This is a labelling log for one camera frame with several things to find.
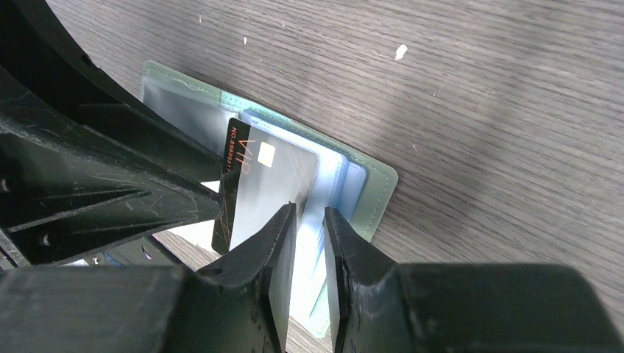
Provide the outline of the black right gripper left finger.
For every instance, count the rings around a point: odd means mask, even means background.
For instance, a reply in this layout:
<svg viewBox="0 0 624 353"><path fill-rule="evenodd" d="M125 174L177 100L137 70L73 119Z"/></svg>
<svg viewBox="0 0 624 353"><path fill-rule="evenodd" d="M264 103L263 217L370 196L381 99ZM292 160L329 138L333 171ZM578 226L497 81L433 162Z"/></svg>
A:
<svg viewBox="0 0 624 353"><path fill-rule="evenodd" d="M35 266L1 276L3 352L284 352L297 228L282 206L211 264Z"/></svg>

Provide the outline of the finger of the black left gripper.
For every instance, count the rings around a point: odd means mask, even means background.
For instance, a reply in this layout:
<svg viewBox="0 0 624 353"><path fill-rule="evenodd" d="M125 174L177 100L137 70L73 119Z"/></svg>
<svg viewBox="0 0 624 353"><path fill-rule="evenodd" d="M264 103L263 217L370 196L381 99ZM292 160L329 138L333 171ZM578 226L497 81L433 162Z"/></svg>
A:
<svg viewBox="0 0 624 353"><path fill-rule="evenodd" d="M45 1L1 2L1 67L75 123L189 179L220 178L222 158L98 68Z"/></svg>
<svg viewBox="0 0 624 353"><path fill-rule="evenodd" d="M1 253L64 264L221 215L219 194L56 112L1 72Z"/></svg>

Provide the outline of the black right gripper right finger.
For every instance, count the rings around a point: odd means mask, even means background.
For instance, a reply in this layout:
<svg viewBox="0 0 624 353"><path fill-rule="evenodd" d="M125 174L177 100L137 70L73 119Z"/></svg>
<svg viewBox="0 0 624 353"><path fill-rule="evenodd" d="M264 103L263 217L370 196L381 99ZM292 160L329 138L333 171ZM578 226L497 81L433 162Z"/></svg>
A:
<svg viewBox="0 0 624 353"><path fill-rule="evenodd" d="M575 269L535 263L397 263L325 210L335 352L621 352Z"/></svg>

